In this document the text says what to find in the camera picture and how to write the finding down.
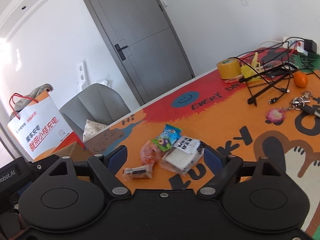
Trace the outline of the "pink plush keychain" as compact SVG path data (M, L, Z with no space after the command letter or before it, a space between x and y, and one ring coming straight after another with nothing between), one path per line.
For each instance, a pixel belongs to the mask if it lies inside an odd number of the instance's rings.
M272 109L268 111L266 121L273 124L281 123L285 119L285 112L284 109Z

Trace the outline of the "blue green plum snack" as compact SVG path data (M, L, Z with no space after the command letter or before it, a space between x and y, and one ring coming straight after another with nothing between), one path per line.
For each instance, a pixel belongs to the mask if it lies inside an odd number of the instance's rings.
M182 130L178 127L166 124L162 133L151 140L161 151L170 150L174 143L180 139Z

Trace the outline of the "grey blanket in bag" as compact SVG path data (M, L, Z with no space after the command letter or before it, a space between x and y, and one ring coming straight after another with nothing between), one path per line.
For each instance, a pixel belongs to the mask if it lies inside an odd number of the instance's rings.
M35 101L36 97L39 96L42 92L51 92L52 90L53 86L48 83L45 83L44 85L34 88L27 95L14 93L9 99L9 106L12 109L12 113L9 117L9 120L11 121L17 113L24 109L24 107L26 107L32 101Z

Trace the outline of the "orange red snack packet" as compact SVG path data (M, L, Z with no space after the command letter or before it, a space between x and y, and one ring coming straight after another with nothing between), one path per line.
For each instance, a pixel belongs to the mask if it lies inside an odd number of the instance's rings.
M142 165L149 165L151 168L161 159L162 151L151 140L148 140L140 150Z

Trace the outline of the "black stand bar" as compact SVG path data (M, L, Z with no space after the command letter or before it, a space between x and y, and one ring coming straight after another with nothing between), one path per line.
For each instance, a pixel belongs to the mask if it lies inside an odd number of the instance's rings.
M257 105L257 97L261 96L262 94L264 94L266 91L268 91L271 88L274 88L275 90L280 91L281 93L287 93L288 89L287 88L278 88L276 85L280 82L283 81L284 79L286 79L286 75L281 76L279 79L277 79L276 81L273 81L272 83L270 83L269 85L267 85L265 88L263 88L262 90L260 90L259 92L257 92L256 94L252 95L248 100L247 103L249 105Z

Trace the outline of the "colourful table mat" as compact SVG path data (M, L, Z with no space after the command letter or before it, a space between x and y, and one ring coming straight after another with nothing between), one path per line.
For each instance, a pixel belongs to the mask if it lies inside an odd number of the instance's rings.
M257 105L247 103L283 75L286 79L276 86L287 88L287 93L271 88L257 97ZM289 109L291 100L303 92L283 67L255 83L226 82L214 70L114 122L85 144L90 151L104 154L124 145L125 166L134 167L140 165L143 145L169 124L225 155L246 161L265 155L306 192L310 211L303 229L319 239L319 118ZM283 122L266 121L272 109L286 111Z

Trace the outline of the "orange mandarin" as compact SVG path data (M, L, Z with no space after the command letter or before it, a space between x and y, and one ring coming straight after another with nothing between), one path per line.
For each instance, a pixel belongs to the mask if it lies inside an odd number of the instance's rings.
M304 72L295 72L293 75L294 84L299 88L305 88L308 85L308 77Z

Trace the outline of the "black sesame cake packet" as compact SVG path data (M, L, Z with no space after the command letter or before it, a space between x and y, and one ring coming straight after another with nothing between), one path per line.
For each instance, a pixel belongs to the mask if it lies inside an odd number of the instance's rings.
M168 171L186 175L204 154L204 143L200 140L181 136L171 150L161 159L160 166Z

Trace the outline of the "yellow tape roll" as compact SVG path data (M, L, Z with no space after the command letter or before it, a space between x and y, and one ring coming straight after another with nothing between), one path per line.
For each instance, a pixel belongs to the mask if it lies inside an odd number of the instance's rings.
M225 59L217 63L217 69L223 80L234 79L241 75L240 63L238 59Z

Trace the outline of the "orange white paper bag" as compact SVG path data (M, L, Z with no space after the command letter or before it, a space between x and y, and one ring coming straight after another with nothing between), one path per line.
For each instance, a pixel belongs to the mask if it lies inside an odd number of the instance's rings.
M85 148L46 91L17 113L7 127L34 161L43 159L73 142Z

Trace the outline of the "grey chair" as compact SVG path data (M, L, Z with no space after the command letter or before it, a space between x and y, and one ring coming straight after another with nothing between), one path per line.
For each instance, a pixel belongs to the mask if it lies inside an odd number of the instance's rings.
M76 135L85 141L83 133L87 120L108 126L130 110L115 90L94 83L65 103L59 112Z

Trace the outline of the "key bunch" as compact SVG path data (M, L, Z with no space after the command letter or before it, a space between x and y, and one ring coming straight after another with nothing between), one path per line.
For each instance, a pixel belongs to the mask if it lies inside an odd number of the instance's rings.
M311 102L311 97L311 92L306 90L302 93L300 97L296 97L291 100L291 106L295 110L300 110L308 115L313 115L319 118L320 114L313 107L308 105L308 103Z

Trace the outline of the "yellow toy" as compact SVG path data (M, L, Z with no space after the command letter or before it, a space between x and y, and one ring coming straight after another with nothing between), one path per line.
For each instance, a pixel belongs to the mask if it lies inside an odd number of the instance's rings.
M247 82L256 82L260 79L260 76L253 77L254 75L262 72L263 67L260 62L258 62L258 52L255 52L251 63L243 63L240 67L241 74Z

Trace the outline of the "brown cardboard box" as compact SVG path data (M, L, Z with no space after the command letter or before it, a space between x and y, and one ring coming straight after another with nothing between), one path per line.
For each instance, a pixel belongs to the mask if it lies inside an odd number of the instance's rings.
M91 156L90 152L88 152L77 142L73 142L72 144L54 152L53 154L59 157L69 156L73 161L86 161Z

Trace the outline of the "brown small snack packet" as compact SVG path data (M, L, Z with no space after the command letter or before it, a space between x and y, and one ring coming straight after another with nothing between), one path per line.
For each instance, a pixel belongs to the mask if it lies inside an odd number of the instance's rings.
M152 165L143 165L134 168L125 168L123 175L131 179L152 178Z

